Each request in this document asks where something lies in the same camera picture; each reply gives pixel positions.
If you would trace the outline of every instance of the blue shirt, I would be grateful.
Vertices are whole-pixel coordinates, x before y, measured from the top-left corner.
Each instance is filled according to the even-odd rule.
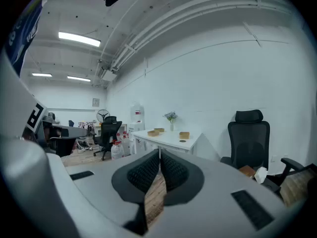
[[[4,48],[16,73],[20,76],[27,49],[37,33],[43,0],[31,0],[15,23]]]

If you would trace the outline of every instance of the floor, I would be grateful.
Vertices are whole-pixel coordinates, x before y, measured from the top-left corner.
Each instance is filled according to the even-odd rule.
[[[307,198],[307,184],[310,179],[317,176],[316,166],[311,165],[299,173],[287,176],[281,185],[281,196],[287,207],[292,206],[297,201]]]
[[[86,141],[92,147],[92,150],[79,150],[75,149],[69,156],[61,157],[65,167],[75,166],[80,164],[97,163],[101,162],[103,153],[97,153],[94,156],[94,152],[99,150],[98,145],[95,145],[92,137],[87,137],[81,141]],[[104,161],[111,160],[111,153],[107,152]],[[162,173],[159,171],[158,175],[154,179],[152,186],[145,196],[145,213],[147,217],[148,227],[150,227],[163,211],[163,200],[166,195],[165,180]]]

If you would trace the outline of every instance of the cardboard box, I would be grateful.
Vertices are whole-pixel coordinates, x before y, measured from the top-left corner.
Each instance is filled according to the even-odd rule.
[[[241,173],[244,173],[247,177],[253,178],[256,172],[250,166],[244,166],[239,169]]]

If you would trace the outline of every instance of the plastic bottle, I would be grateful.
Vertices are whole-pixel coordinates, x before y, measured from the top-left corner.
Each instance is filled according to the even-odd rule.
[[[130,155],[129,139],[126,137],[126,135],[123,135],[122,146],[123,146],[123,149],[124,149],[124,156]]]
[[[122,155],[122,150],[119,147],[120,141],[115,141],[114,145],[111,147],[111,159],[116,160],[124,157],[124,154]]]
[[[130,112],[132,122],[142,122],[143,116],[141,111],[141,105],[138,102],[132,103]]]
[[[117,132],[117,141],[122,141],[122,138],[120,136],[120,132]]]
[[[115,142],[116,142],[116,140],[114,139],[113,141],[112,141],[112,146],[111,146],[111,153],[112,153],[112,149],[114,148],[114,146],[115,146]]]
[[[120,150],[121,158],[123,158],[125,156],[125,153],[124,153],[124,148],[121,141],[119,141],[118,147]]]
[[[127,144],[128,144],[128,154],[131,154],[131,152],[130,152],[130,139],[129,139],[129,133],[127,133]]]

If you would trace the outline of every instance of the ceiling light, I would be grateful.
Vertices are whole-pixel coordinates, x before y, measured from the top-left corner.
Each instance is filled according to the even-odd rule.
[[[96,40],[96,39],[92,39],[86,36],[82,36],[82,35],[78,35],[78,34],[70,34],[70,33],[65,33],[65,32],[59,32],[58,33],[58,37],[60,39],[67,39],[67,40],[71,40],[71,41],[76,41],[76,42],[82,42],[82,43],[86,43],[89,45],[93,45],[96,47],[99,47],[100,45],[100,41]]]
[[[81,78],[81,77],[71,77],[71,76],[67,76],[67,78],[69,78],[69,79],[76,79],[76,80],[82,80],[82,81],[88,81],[88,82],[90,82],[90,79],[87,79],[87,78]]]
[[[45,74],[45,73],[32,73],[33,76],[39,76],[39,77],[51,77],[52,74]]]

